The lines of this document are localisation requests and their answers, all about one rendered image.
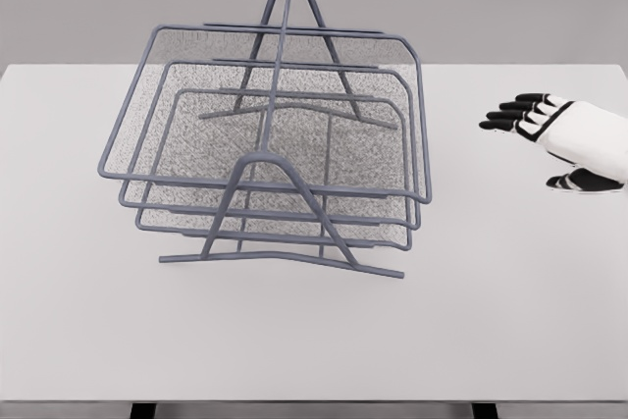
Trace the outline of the medium grey mesh tray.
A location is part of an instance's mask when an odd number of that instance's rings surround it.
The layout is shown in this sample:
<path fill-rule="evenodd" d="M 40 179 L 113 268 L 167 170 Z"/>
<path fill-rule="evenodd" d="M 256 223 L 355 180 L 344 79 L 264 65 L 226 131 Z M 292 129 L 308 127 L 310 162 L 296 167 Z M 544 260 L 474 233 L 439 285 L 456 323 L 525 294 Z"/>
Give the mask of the medium grey mesh tray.
<path fill-rule="evenodd" d="M 267 150 L 310 185 L 339 233 L 401 239 L 427 195 L 416 69 L 149 65 L 110 172 L 132 176 L 145 226 L 205 230 L 236 161 Z"/>

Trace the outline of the small grey mesh tray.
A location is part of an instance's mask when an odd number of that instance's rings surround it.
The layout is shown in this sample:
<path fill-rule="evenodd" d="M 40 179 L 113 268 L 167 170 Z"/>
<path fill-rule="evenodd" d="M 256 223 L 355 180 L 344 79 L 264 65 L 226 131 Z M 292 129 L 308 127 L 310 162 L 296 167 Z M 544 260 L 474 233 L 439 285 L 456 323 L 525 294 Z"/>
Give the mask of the small grey mesh tray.
<path fill-rule="evenodd" d="M 155 110 L 137 161 L 151 176 L 127 196 L 139 224 L 186 236 L 208 234 L 238 158 L 256 150 L 270 97 L 188 88 Z M 289 160 L 353 247 L 401 248 L 416 220 L 406 93 L 283 90 L 269 150 Z"/>

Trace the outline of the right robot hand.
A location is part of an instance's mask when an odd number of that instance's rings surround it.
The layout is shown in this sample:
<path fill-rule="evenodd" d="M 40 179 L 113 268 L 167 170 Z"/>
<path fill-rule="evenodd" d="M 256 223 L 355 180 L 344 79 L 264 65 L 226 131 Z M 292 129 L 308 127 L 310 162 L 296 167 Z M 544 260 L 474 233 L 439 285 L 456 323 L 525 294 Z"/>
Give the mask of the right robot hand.
<path fill-rule="evenodd" d="M 550 188 L 603 193 L 628 186 L 628 118 L 590 102 L 523 93 L 487 113 L 479 127 L 515 133 L 574 167 L 549 178 Z"/>

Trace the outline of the large grey mesh tray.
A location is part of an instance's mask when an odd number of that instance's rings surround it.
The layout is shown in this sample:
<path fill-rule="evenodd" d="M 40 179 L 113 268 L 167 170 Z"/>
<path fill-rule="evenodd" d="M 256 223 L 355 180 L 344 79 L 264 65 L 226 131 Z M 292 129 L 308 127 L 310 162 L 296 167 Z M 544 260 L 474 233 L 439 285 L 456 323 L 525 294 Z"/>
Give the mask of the large grey mesh tray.
<path fill-rule="evenodd" d="M 416 52 L 376 30 L 156 27 L 99 174 L 218 189 L 244 156 L 287 162 L 320 195 L 429 202 Z"/>

